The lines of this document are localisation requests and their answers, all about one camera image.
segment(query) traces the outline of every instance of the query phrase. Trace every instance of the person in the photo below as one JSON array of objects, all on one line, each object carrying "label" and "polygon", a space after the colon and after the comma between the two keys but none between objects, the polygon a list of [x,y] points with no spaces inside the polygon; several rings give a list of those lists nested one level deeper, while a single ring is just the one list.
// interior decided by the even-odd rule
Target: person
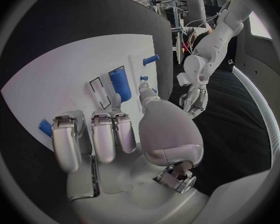
[{"label": "person", "polygon": [[185,43],[186,48],[189,48],[191,46],[191,48],[193,47],[194,41],[196,40],[196,38],[203,34],[210,34],[213,32],[213,29],[211,28],[211,26],[206,22],[206,28],[204,27],[183,27],[183,40]]}]

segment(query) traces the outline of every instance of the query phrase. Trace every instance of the blue knob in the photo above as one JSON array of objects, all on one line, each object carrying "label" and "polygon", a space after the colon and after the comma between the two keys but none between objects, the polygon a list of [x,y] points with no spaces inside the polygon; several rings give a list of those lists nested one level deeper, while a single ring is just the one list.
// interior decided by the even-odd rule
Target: blue knob
[{"label": "blue knob", "polygon": [[49,137],[52,137],[52,125],[45,119],[40,122],[38,128]]},{"label": "blue knob", "polygon": [[146,59],[143,59],[143,65],[146,66],[148,63],[151,63],[154,61],[159,61],[159,60],[160,60],[159,55],[154,55],[154,56],[148,57]]},{"label": "blue knob", "polygon": [[148,81],[148,76],[140,76],[140,80],[142,80],[142,81]]}]

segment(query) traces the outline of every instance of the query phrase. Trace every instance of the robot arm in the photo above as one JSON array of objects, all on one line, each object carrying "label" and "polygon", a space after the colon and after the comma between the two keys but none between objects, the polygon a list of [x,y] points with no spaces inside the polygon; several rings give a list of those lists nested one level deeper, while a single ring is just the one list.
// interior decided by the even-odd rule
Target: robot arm
[{"label": "robot arm", "polygon": [[209,78],[225,58],[230,39],[241,32],[243,21],[251,12],[241,1],[232,0],[229,8],[219,14],[215,30],[204,37],[192,55],[186,58],[185,73],[178,74],[177,79],[180,86],[190,85],[190,88],[180,97],[179,105],[191,118],[206,109]]}]

